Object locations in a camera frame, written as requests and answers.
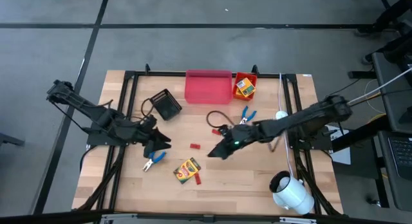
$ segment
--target white cable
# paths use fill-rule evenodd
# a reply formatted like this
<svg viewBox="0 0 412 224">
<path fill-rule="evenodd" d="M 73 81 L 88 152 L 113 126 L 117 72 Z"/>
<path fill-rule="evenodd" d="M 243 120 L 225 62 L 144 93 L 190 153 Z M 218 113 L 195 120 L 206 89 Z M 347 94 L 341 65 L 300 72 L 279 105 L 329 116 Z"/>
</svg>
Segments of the white cable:
<svg viewBox="0 0 412 224">
<path fill-rule="evenodd" d="M 359 96 L 359 97 L 357 97 L 357 98 L 355 98 L 355 99 L 352 99 L 351 101 L 348 102 L 348 104 L 350 105 L 352 102 L 355 102 L 356 100 L 359 100 L 359 99 L 361 99 L 361 98 L 363 98 L 363 97 L 366 97 L 366 96 L 372 94 L 373 92 L 379 90 L 380 88 L 383 88 L 383 87 L 387 86 L 389 83 L 393 82 L 394 80 L 397 80 L 398 78 L 400 78 L 400 77 L 403 76 L 405 73 L 407 73 L 407 72 L 409 72 L 409 71 L 411 71 L 411 70 L 412 70 L 412 68 L 409 68 L 409 69 L 406 70 L 405 72 L 403 72 L 403 73 L 401 73 L 400 75 L 394 77 L 394 78 L 391 79 L 389 82 L 387 82 L 387 83 L 379 86 L 378 88 L 370 91 L 369 93 L 367 93 L 367 94 L 365 94 L 365 95 L 362 95 L 362 96 Z"/>
<path fill-rule="evenodd" d="M 365 90 L 363 91 L 364 94 L 366 94 L 366 91 L 368 90 L 369 84 L 370 84 L 371 82 L 373 82 L 374 80 L 377 80 L 377 79 L 372 79 L 372 80 L 370 80 L 370 81 L 366 84 Z M 385 113 L 385 112 L 381 112 L 381 111 L 379 111 L 378 109 L 374 108 L 374 107 L 370 104 L 369 100 L 367 100 L 366 102 L 368 103 L 369 107 L 371 107 L 374 111 L 376 111 L 376 112 L 378 112 L 378 113 L 381 113 L 381 114 L 384 114 L 384 113 Z"/>
<path fill-rule="evenodd" d="M 277 91 L 277 101 L 279 103 L 279 110 L 282 110 L 282 105 L 281 105 L 281 88 L 282 88 L 282 74 L 279 73 L 279 90 Z M 283 139 L 285 140 L 285 150 L 286 150 L 286 160 L 288 162 L 288 167 L 289 167 L 289 173 L 292 177 L 294 177 L 294 172 L 292 170 L 292 166 L 290 165 L 289 162 L 289 147 L 288 147 L 288 140 L 286 139 L 285 133 L 282 133 Z"/>
</svg>

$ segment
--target blue-handled pliers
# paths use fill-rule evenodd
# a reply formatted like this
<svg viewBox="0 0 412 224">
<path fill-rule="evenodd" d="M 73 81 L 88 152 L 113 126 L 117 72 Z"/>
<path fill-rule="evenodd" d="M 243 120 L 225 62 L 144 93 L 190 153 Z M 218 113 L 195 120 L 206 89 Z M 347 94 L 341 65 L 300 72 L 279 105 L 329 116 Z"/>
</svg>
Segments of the blue-handled pliers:
<svg viewBox="0 0 412 224">
<path fill-rule="evenodd" d="M 247 109 L 249 109 L 249 107 L 245 106 L 245 108 L 243 109 L 243 112 L 242 112 L 242 120 L 240 120 L 239 124 L 246 124 L 246 122 L 251 121 L 253 119 L 253 117 L 255 117 L 256 111 L 253 111 L 250 116 L 246 117 Z"/>
<path fill-rule="evenodd" d="M 165 157 L 165 155 L 166 155 L 166 152 L 163 151 L 163 152 L 160 154 L 160 156 L 158 156 L 158 157 L 155 158 L 155 152 L 150 153 L 150 154 L 149 154 L 149 161 L 144 165 L 144 167 L 143 167 L 142 170 L 146 172 L 146 171 L 150 168 L 150 166 L 152 166 L 154 163 L 157 163 L 157 162 L 159 162 L 160 160 L 162 160 L 163 157 Z"/>
</svg>

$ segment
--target small yellow box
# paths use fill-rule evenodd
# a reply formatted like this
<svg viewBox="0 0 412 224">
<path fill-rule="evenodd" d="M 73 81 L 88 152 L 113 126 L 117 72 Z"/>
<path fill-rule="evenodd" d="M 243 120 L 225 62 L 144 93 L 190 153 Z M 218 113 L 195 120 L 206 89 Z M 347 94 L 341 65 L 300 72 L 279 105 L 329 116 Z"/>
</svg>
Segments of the small yellow box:
<svg viewBox="0 0 412 224">
<path fill-rule="evenodd" d="M 253 92 L 255 92 L 256 90 L 256 88 L 253 86 L 253 84 L 249 81 L 248 78 L 244 78 L 243 80 L 239 81 L 236 84 L 236 86 L 240 89 L 240 92 L 245 97 L 253 94 Z"/>
<path fill-rule="evenodd" d="M 200 165 L 194 158 L 186 160 L 179 168 L 173 171 L 180 183 L 185 183 L 200 170 Z"/>
</svg>

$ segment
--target wooden table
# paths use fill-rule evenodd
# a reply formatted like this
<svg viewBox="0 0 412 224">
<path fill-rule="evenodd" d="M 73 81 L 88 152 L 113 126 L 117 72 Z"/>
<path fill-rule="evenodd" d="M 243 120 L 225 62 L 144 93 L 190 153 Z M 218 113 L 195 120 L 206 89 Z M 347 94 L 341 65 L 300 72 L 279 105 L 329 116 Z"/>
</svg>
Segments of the wooden table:
<svg viewBox="0 0 412 224">
<path fill-rule="evenodd" d="M 108 71 L 103 85 L 100 104 L 114 99 L 112 107 L 117 107 L 124 71 Z M 297 75 L 302 107 L 317 102 L 314 82 L 311 75 Z M 245 105 L 249 111 L 257 110 L 254 120 L 273 118 L 278 111 L 278 79 L 258 79 L 257 91 L 250 102 L 234 99 L 229 105 L 188 104 L 184 99 L 185 77 L 148 76 L 138 78 L 133 116 L 142 116 L 140 106 L 144 99 L 152 97 L 167 88 L 182 111 L 170 121 L 164 121 L 153 111 L 158 119 L 159 130 L 171 138 L 172 148 L 166 157 L 153 165 L 146 173 L 142 167 L 147 159 L 143 157 L 141 144 L 126 148 L 123 168 L 116 201 L 116 211 L 122 212 L 161 212 L 186 214 L 250 214 L 250 215 L 295 215 L 292 210 L 278 207 L 269 191 L 269 182 L 279 171 L 288 170 L 286 150 L 283 141 L 274 153 L 267 144 L 254 143 L 236 151 L 226 160 L 208 158 L 221 136 L 211 133 L 205 121 L 211 110 L 226 113 L 233 122 L 241 119 Z M 285 96 L 281 90 L 281 104 L 286 110 Z M 145 104 L 148 112 L 151 104 Z M 295 112 L 294 99 L 292 106 Z M 211 115 L 215 125 L 227 123 L 218 114 Z M 189 148 L 191 143 L 201 145 L 201 149 Z M 107 146 L 98 146 L 84 159 L 73 208 L 82 205 L 100 183 L 108 153 Z M 326 198 L 339 212 L 342 212 L 341 199 L 337 189 L 332 163 L 320 151 L 311 151 L 316 183 Z M 289 150 L 290 163 L 295 170 L 293 152 Z M 194 178 L 183 185 L 173 174 L 181 163 L 193 157 L 201 165 L 201 185 Z M 108 207 L 111 185 L 106 191 L 104 208 Z"/>
</svg>

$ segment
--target red object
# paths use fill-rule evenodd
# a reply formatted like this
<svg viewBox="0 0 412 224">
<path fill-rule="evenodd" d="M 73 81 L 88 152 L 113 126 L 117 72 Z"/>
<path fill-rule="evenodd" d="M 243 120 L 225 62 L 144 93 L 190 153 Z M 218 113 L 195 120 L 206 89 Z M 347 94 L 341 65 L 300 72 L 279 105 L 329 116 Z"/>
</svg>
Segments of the red object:
<svg viewBox="0 0 412 224">
<path fill-rule="evenodd" d="M 232 72 L 186 71 L 185 99 L 190 104 L 228 104 L 232 100 Z"/>
<path fill-rule="evenodd" d="M 194 178 L 196 179 L 196 185 L 200 185 L 200 184 L 201 184 L 201 181 L 200 181 L 199 173 L 196 173 L 196 174 L 194 175 Z"/>
<path fill-rule="evenodd" d="M 256 81 L 258 80 L 258 77 L 256 75 L 251 75 L 249 73 L 237 73 L 236 74 L 236 78 L 234 80 L 234 85 L 233 85 L 233 90 L 232 90 L 232 94 L 234 98 L 237 99 L 241 99 L 241 100 L 246 100 L 246 101 L 250 101 L 253 99 L 253 96 L 255 95 L 256 92 L 254 92 L 253 94 L 245 97 L 243 95 L 237 95 L 236 94 L 236 90 L 238 90 L 238 87 L 236 86 L 236 84 L 238 82 L 240 82 L 241 80 L 243 80 L 244 78 L 248 78 L 249 81 L 252 83 L 252 85 L 256 88 Z"/>
<path fill-rule="evenodd" d="M 221 135 L 221 133 L 220 133 L 218 130 L 216 130 L 216 129 L 212 129 L 212 133 L 213 133 L 213 134 L 216 134 L 216 135 Z"/>
<path fill-rule="evenodd" d="M 200 149 L 200 145 L 199 144 L 191 144 L 191 148 Z"/>
</svg>

